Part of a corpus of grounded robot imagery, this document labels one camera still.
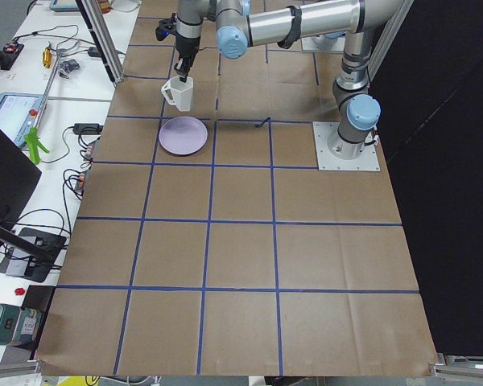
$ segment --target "purple plate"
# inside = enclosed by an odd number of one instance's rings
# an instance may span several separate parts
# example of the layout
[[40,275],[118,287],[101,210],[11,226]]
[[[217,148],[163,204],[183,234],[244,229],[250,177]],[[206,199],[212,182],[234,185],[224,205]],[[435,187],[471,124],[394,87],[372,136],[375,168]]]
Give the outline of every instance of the purple plate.
[[194,117],[173,118],[159,131],[159,143],[168,152],[177,155],[193,154],[208,140],[204,123]]

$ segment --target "green tool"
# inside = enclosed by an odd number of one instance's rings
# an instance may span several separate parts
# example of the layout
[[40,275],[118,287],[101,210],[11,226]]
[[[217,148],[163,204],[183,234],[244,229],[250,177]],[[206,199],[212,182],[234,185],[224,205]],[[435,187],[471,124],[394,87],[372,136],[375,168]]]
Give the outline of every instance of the green tool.
[[38,165],[40,161],[38,148],[45,153],[50,153],[50,151],[39,141],[38,130],[35,127],[31,127],[29,132],[25,134],[24,137],[27,147],[29,148],[29,156],[31,157],[31,161],[35,165]]

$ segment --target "black curtain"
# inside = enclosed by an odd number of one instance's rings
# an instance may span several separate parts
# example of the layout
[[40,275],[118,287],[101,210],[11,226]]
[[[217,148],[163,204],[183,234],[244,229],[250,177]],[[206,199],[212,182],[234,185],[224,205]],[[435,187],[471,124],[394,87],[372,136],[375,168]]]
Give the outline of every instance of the black curtain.
[[370,91],[436,349],[483,355],[483,1],[416,0]]

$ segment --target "mug handle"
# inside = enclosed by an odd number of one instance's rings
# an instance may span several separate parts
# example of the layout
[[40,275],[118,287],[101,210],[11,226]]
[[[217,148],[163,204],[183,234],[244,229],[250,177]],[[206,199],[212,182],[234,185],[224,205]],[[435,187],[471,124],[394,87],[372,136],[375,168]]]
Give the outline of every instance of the mug handle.
[[163,85],[163,87],[161,88],[161,93],[163,94],[164,99],[167,100],[167,102],[170,106],[175,106],[175,101],[173,100],[173,98],[171,96],[170,81],[168,81],[167,83],[165,83]]

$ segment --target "black monitor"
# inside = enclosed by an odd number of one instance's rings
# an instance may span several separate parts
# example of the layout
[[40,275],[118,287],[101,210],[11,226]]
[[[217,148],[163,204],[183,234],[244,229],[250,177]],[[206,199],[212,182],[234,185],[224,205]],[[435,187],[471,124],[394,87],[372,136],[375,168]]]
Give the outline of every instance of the black monitor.
[[2,259],[0,272],[7,273],[9,264],[16,261],[14,256],[22,251],[22,256],[26,256],[22,259],[27,262],[25,272],[11,276],[37,282],[45,280],[66,238],[32,228],[24,228],[18,235],[10,230],[27,205],[40,176],[39,169],[0,130],[0,246],[6,243],[11,247]]

